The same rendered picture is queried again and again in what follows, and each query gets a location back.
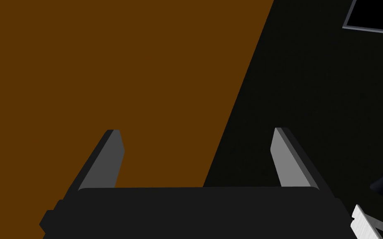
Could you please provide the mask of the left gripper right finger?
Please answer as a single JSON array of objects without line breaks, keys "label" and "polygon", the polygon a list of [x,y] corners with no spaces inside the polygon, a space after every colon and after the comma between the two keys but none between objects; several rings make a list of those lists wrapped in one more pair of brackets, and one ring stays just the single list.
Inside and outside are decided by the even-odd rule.
[{"label": "left gripper right finger", "polygon": [[275,128],[270,153],[282,187],[321,189],[318,171],[288,128]]}]

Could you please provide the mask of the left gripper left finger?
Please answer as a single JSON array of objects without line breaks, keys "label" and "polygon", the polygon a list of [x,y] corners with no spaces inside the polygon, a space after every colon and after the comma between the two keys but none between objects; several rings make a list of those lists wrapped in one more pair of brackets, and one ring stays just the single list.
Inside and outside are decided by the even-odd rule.
[{"label": "left gripper left finger", "polygon": [[107,130],[68,189],[68,196],[83,188],[113,188],[125,149],[119,130]]}]

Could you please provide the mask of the white slatted chair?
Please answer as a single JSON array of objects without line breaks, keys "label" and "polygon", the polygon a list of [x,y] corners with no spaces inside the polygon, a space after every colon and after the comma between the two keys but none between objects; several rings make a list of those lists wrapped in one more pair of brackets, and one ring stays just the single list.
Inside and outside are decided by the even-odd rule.
[{"label": "white slatted chair", "polygon": [[351,217],[351,229],[357,239],[383,239],[383,222],[365,214],[356,204]]}]

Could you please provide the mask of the dark picture with grey frame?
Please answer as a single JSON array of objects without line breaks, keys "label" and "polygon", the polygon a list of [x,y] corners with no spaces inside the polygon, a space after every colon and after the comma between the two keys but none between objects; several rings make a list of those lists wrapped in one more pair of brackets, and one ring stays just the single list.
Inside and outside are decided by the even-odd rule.
[{"label": "dark picture with grey frame", "polygon": [[342,29],[383,33],[383,0],[352,0]]}]

